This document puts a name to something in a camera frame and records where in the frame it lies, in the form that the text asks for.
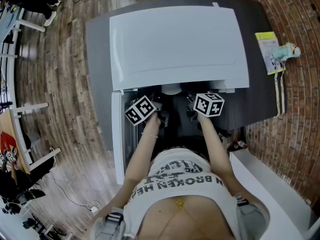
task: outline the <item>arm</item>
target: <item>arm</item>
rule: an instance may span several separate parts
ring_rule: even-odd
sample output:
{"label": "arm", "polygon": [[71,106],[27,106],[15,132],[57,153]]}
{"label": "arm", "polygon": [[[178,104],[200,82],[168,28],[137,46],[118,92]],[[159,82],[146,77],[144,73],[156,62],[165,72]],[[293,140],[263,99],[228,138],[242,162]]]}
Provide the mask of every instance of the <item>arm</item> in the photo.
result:
{"label": "arm", "polygon": [[4,162],[4,163],[2,163],[1,171],[3,171],[5,173],[6,169],[7,169],[7,162]]}
{"label": "arm", "polygon": [[14,179],[15,184],[18,185],[15,162],[11,162],[11,177]]}
{"label": "arm", "polygon": [[123,208],[128,203],[135,186],[147,177],[151,155],[157,140],[154,136],[158,136],[159,126],[160,120],[157,113],[154,113],[146,123],[144,134],[141,136],[138,146],[132,155],[125,172],[122,187],[115,197],[94,216],[88,227],[89,234],[96,220],[111,213],[112,207]]}
{"label": "arm", "polygon": [[211,120],[200,114],[198,115],[198,119],[200,121],[205,144],[208,149],[212,172],[223,180],[232,196],[241,194],[241,196],[244,199],[247,199],[249,203],[259,204],[267,213],[269,213],[265,205],[246,190],[245,187],[237,180],[232,170],[229,156],[224,149]]}
{"label": "arm", "polygon": [[1,9],[4,9],[4,8],[5,8],[6,2],[7,2],[7,0],[3,0],[3,1],[1,2]]}

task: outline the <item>bracelet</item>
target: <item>bracelet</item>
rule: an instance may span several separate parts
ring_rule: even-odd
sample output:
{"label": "bracelet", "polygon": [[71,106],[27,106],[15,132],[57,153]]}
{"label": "bracelet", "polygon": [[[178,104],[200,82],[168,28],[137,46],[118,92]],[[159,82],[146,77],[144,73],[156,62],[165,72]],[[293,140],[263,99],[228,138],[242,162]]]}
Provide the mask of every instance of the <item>bracelet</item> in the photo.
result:
{"label": "bracelet", "polygon": [[144,133],[144,132],[142,132],[141,135],[149,135],[149,136],[151,136],[151,137],[154,137],[154,138],[158,139],[158,136],[152,135],[152,134],[149,134],[149,133]]}

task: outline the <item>sneaker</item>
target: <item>sneaker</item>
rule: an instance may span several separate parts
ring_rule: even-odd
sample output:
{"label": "sneaker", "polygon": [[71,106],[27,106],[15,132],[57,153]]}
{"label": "sneaker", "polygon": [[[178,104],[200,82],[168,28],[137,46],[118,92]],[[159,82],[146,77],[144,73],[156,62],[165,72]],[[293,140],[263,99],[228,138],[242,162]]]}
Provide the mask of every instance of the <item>sneaker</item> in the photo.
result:
{"label": "sneaker", "polygon": [[52,7],[59,6],[60,4],[61,4],[61,1],[58,0],[58,2],[56,2],[55,4],[52,4]]}
{"label": "sneaker", "polygon": [[57,16],[57,12],[56,11],[52,11],[51,17],[45,21],[44,26],[48,27],[52,23],[52,21],[54,20],[54,18],[56,16]]}

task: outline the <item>wooden floor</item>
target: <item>wooden floor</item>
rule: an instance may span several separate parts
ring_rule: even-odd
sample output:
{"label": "wooden floor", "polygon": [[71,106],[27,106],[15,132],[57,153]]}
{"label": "wooden floor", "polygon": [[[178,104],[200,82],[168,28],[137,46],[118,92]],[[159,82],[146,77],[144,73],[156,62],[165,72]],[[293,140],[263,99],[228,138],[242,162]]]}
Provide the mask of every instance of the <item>wooden floor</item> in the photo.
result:
{"label": "wooden floor", "polygon": [[[20,106],[48,102],[49,107],[22,116],[26,132],[39,132],[32,148],[38,159],[49,147],[61,148],[53,175],[70,199],[81,205],[98,201],[103,207],[118,191],[112,154],[104,148],[93,107],[86,59],[85,22],[116,8],[146,0],[62,0],[57,18],[45,33],[24,27],[16,70]],[[45,18],[27,12],[25,19],[43,25]],[[84,237],[93,214],[72,204],[51,174],[40,182],[45,197],[32,211],[45,225]]]}
{"label": "wooden floor", "polygon": [[[25,131],[40,132],[42,137],[32,149],[34,157],[45,155],[50,146],[61,148],[52,170],[57,183],[79,204],[86,206],[96,200],[104,206],[119,186],[90,93],[85,22],[146,0],[62,1],[57,18],[45,33],[22,30],[17,101],[21,106],[49,103],[48,108],[22,117]],[[302,56],[287,64],[288,114],[250,125],[250,151],[314,203],[320,196],[320,24],[316,15],[320,0],[256,1],[262,3],[280,43],[298,44]],[[39,25],[45,21],[31,12],[26,19]],[[32,203],[34,214],[47,225],[54,223],[73,232],[76,239],[85,239],[91,212],[67,200],[50,174],[39,183],[47,195]]]}

